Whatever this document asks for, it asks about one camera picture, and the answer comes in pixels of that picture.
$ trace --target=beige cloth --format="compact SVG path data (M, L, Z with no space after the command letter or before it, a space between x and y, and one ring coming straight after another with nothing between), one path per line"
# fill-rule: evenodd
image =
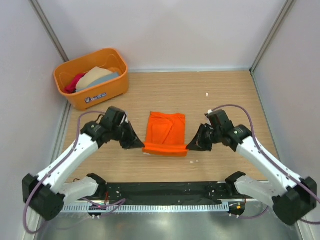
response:
M93 83L95 80L98 80L109 74L112 74L112 71L96 66L90 71L88 71L87 74L80 79L75 88L77 90L85 89L89 84Z

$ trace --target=wooden surface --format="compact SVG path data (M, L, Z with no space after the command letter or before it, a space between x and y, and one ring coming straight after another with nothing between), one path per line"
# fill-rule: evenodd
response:
M253 80L248 71L228 72L158 72L131 73L129 91L90 110L105 112L115 106L128 112L138 137L144 142L150 112L185 114L185 143L188 144L209 109L224 104L246 108L252 119L259 141L272 154L276 151L267 127ZM224 109L235 126L250 127L246 115L237 108ZM72 110L64 149L75 139L77 119L82 112ZM81 127L97 118L97 114L83 117ZM112 141L84 161L69 178L84 178L95 173L107 182L187 182L224 181L234 172L266 178L244 157L222 144L213 145L211 152L189 151L186 157L145 155L141 149L123 150Z

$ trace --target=basket label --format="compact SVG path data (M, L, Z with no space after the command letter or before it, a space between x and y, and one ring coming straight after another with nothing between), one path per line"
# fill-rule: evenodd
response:
M97 96L94 96L94 97L86 97L84 99L84 101L85 101L86 104L88 104L88 103L91 103L91 102L93 102L93 101L95 101L97 99L102 99L102 98L104 98L106 96L107 96L107 94L104 92L104 93L101 93L101 94L99 94Z

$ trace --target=orange cloth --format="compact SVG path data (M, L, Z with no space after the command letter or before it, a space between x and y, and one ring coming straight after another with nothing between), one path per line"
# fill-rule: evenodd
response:
M186 117L183 114L151 112L146 130L144 153L185 157Z

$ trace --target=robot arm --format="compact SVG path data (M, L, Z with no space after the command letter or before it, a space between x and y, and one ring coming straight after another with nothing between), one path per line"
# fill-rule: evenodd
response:
M116 107L109 107L99 123L91 121L84 125L76 146L73 142L57 160L36 176L28 174L23 178L24 203L27 202L35 186L46 176L29 206L47 221L55 218L64 204L88 196L101 197L106 192L106 181L93 173L73 183L65 182L84 160L110 140L119 141L123 149L144 147L128 121L127 114Z
M246 195L272 207L278 218L287 225L293 225L316 208L317 201L292 181L288 175L317 194L317 183L311 177L303 179L288 169L256 140L260 147L259 150L251 131L243 125L234 127L225 111L212 112L209 110L205 116L209 119L210 124L200 125L196 136L187 149L211 151L213 144L222 143L248 159L269 180L269 183L262 183L246 176L243 172L236 172L226 179L231 194ZM275 162L286 175L276 168L262 152Z

